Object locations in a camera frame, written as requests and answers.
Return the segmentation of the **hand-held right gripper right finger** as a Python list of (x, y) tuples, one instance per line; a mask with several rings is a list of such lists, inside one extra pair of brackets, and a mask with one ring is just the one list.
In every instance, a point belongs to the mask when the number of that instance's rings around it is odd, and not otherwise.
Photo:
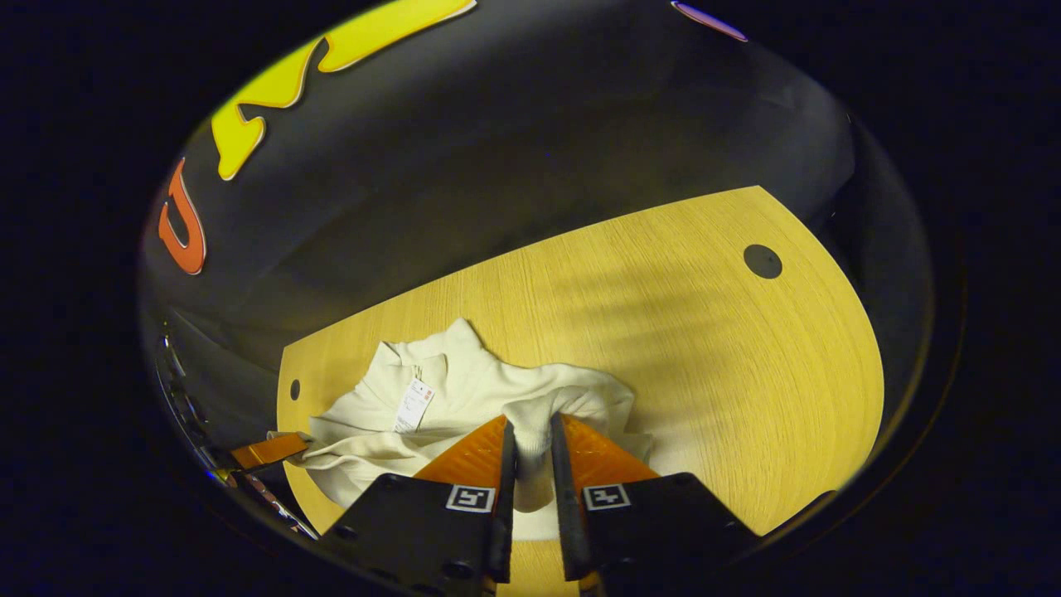
[(657, 473), (564, 412), (550, 428), (564, 577), (582, 596), (705, 596), (758, 547), (693, 473)]

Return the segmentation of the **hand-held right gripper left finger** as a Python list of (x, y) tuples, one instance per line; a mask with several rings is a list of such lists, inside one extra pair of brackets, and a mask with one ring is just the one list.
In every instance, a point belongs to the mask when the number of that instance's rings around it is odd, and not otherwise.
[(412, 476), (383, 473), (321, 535), (321, 551), (408, 596), (492, 596), (509, 581), (516, 447), (497, 416)]

